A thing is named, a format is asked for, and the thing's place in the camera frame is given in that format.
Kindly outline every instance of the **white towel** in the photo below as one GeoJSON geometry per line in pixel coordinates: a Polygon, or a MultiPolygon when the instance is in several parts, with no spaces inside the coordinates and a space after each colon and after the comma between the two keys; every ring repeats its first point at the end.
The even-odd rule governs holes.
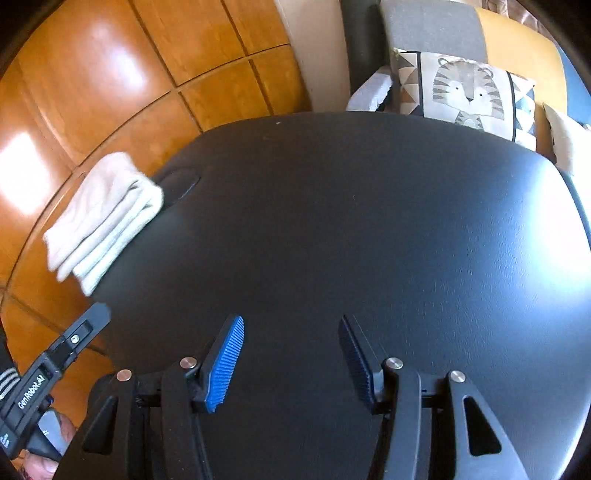
{"type": "Polygon", "coordinates": [[[135,168],[127,153],[101,158],[43,235],[49,270],[57,270],[60,282],[74,273],[82,292],[91,295],[163,200],[162,189],[135,168]]]}

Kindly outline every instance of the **silver bolt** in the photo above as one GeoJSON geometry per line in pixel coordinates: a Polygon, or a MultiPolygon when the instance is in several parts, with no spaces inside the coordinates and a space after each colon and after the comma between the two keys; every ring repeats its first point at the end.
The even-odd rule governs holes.
{"type": "Polygon", "coordinates": [[[195,365],[197,365],[197,360],[195,360],[192,356],[186,356],[181,360],[181,367],[185,368],[186,370],[193,368],[195,365]]]}
{"type": "Polygon", "coordinates": [[[119,370],[117,372],[117,380],[120,382],[127,382],[131,378],[131,370],[119,370]]]}
{"type": "Polygon", "coordinates": [[[395,356],[391,356],[386,360],[386,367],[388,367],[390,370],[400,370],[403,365],[404,364],[402,363],[402,360],[396,358],[395,356]]]}
{"type": "Polygon", "coordinates": [[[456,383],[464,383],[466,381],[466,374],[460,372],[459,370],[452,370],[449,372],[449,378],[451,378],[456,383]]]}

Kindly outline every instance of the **black table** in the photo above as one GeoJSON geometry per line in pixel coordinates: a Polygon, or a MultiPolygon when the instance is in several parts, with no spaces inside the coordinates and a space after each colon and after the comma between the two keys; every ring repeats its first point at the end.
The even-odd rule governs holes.
{"type": "Polygon", "coordinates": [[[334,113],[217,128],[157,179],[183,167],[197,186],[95,298],[136,372],[244,317],[226,403],[203,421],[216,478],[366,477],[379,418],[348,377],[344,313],[380,357],[467,373],[530,478],[560,476],[591,399],[591,254],[548,160],[440,121],[334,113]]]}

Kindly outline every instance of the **tiger illustration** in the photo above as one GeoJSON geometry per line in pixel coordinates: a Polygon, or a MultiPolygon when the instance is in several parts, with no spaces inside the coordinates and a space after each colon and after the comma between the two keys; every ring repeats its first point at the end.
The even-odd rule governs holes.
{"type": "Polygon", "coordinates": [[[439,59],[433,100],[458,109],[455,123],[484,130],[483,116],[504,119],[501,94],[492,72],[475,62],[439,59]]]}

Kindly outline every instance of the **tiger print pillow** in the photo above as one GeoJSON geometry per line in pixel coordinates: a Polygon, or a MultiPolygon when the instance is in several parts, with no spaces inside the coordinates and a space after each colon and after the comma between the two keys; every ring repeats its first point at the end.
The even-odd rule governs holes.
{"type": "Polygon", "coordinates": [[[483,130],[535,151],[535,82],[486,63],[394,49],[400,113],[483,130]]]}

